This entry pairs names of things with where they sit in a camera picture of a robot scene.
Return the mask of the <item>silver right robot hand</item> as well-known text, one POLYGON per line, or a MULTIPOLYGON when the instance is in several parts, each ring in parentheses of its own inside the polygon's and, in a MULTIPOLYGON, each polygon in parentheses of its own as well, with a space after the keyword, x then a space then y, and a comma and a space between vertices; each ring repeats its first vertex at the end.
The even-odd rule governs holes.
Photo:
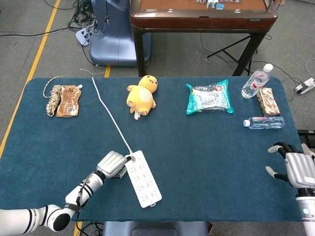
POLYGON ((279 174, 266 166, 268 174, 274 179, 290 183, 295 189, 315 188, 315 153, 302 143, 302 150, 283 142, 275 143, 268 149, 269 153, 278 152, 284 159, 286 173, 279 174))

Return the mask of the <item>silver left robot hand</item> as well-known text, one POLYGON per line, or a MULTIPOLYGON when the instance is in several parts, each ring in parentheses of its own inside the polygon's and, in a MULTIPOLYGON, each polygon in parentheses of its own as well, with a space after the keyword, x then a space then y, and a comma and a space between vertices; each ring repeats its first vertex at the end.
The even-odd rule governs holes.
POLYGON ((104 178, 121 179, 127 172, 126 163, 129 161, 134 161, 131 154, 123 156, 112 150, 98 163, 96 170, 102 173, 104 178))

